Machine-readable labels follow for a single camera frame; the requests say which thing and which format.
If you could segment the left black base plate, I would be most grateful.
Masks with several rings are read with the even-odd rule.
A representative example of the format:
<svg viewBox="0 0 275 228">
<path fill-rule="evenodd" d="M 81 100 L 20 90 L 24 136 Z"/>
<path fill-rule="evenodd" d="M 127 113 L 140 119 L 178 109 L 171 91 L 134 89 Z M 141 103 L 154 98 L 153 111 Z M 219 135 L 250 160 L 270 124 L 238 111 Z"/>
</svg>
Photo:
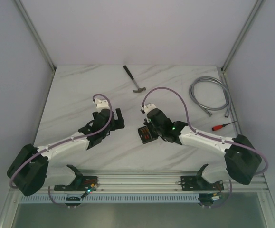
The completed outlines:
<svg viewBox="0 0 275 228">
<path fill-rule="evenodd" d="M 91 185 L 96 185 L 98 182 L 97 176 L 82 176 L 76 177 L 69 185 L 56 185 L 54 191 L 86 191 L 91 188 Z"/>
</svg>

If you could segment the black fuse box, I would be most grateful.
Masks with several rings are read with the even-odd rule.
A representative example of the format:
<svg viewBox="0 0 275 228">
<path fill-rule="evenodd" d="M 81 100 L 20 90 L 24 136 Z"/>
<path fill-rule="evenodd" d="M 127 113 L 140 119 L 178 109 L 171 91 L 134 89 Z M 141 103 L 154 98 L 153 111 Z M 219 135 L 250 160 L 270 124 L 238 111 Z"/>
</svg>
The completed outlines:
<svg viewBox="0 0 275 228">
<path fill-rule="evenodd" d="M 138 128 L 138 135 L 143 144 L 147 144 L 158 139 L 158 136 L 155 135 L 147 126 Z"/>
</svg>

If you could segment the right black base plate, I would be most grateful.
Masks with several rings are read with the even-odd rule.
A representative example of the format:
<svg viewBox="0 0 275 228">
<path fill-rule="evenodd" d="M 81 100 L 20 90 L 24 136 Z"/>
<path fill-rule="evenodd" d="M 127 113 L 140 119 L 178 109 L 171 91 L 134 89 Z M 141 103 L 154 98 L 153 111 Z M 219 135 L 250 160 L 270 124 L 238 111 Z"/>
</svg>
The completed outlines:
<svg viewBox="0 0 275 228">
<path fill-rule="evenodd" d="M 178 184 L 183 191 L 223 191 L 223 181 L 217 181 L 213 184 L 205 181 L 202 177 L 181 176 Z"/>
</svg>

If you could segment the aluminium mounting rail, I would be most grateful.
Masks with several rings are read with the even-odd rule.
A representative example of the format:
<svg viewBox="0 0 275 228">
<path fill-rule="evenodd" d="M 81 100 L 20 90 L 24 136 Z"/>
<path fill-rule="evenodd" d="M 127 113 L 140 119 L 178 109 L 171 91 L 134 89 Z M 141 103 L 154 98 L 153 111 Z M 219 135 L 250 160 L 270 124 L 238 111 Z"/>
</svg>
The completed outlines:
<svg viewBox="0 0 275 228">
<path fill-rule="evenodd" d="M 97 176 L 96 193 L 182 193 L 181 176 L 192 176 L 191 171 L 175 170 L 81 170 L 85 176 Z M 223 180 L 228 193 L 268 192 L 269 188 L 263 174 L 253 177 L 249 185 L 235 180 Z"/>
</svg>

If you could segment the red handled screwdriver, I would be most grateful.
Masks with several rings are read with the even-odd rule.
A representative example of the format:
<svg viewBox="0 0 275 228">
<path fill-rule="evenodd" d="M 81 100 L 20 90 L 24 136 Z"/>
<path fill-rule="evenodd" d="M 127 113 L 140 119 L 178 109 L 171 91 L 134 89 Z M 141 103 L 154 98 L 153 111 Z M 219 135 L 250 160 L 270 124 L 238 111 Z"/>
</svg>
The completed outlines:
<svg viewBox="0 0 275 228">
<path fill-rule="evenodd" d="M 230 122 L 230 123 L 225 123 L 225 124 L 221 124 L 221 125 L 216 125 L 216 126 L 212 127 L 211 130 L 215 132 L 215 131 L 218 131 L 218 130 L 220 130 L 220 129 L 222 129 L 222 128 L 228 126 L 228 125 L 234 124 L 234 123 L 236 123 L 236 122 L 237 122 L 237 121 L 233 121 L 233 122 Z"/>
</svg>

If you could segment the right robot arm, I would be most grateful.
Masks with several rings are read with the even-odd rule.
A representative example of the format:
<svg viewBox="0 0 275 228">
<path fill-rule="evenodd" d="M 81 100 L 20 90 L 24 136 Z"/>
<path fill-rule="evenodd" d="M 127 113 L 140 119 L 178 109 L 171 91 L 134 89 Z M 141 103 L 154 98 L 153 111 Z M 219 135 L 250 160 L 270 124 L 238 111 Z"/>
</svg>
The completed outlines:
<svg viewBox="0 0 275 228">
<path fill-rule="evenodd" d="M 172 122 L 153 105 L 144 107 L 143 112 L 146 114 L 144 124 L 155 137 L 169 143 L 203 149 L 223 158 L 221 163 L 202 165 L 197 172 L 196 185 L 202 190 L 228 179 L 248 185 L 262 162 L 261 156 L 253 151 L 254 147 L 243 135 L 229 138 L 192 130 L 188 123 Z"/>
</svg>

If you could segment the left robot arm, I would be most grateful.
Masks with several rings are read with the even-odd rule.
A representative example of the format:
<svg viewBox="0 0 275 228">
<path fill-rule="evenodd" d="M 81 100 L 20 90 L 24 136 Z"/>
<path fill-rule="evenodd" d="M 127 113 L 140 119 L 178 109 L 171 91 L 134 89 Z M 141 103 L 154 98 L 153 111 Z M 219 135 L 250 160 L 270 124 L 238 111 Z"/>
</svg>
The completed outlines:
<svg viewBox="0 0 275 228">
<path fill-rule="evenodd" d="M 19 189 L 24 196 L 51 186 L 69 191 L 85 190 L 86 177 L 68 158 L 96 147 L 110 132 L 125 127 L 119 108 L 102 109 L 92 115 L 86 126 L 68 138 L 52 145 L 23 146 L 7 171 L 10 187 Z"/>
</svg>

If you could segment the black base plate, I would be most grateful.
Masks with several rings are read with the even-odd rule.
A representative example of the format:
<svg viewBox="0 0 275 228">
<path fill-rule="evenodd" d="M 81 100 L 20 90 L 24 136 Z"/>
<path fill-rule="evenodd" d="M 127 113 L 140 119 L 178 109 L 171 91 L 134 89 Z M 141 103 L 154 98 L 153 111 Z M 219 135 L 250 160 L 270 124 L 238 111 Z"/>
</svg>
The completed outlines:
<svg viewBox="0 0 275 228">
<path fill-rule="evenodd" d="M 86 191 L 91 188 L 91 185 L 96 185 L 98 182 L 97 176 L 82 176 L 76 177 L 69 185 L 56 185 L 54 191 Z"/>
<path fill-rule="evenodd" d="M 223 181 L 217 181 L 213 184 L 205 181 L 202 177 L 181 176 L 178 184 L 183 191 L 223 191 Z"/>
</svg>

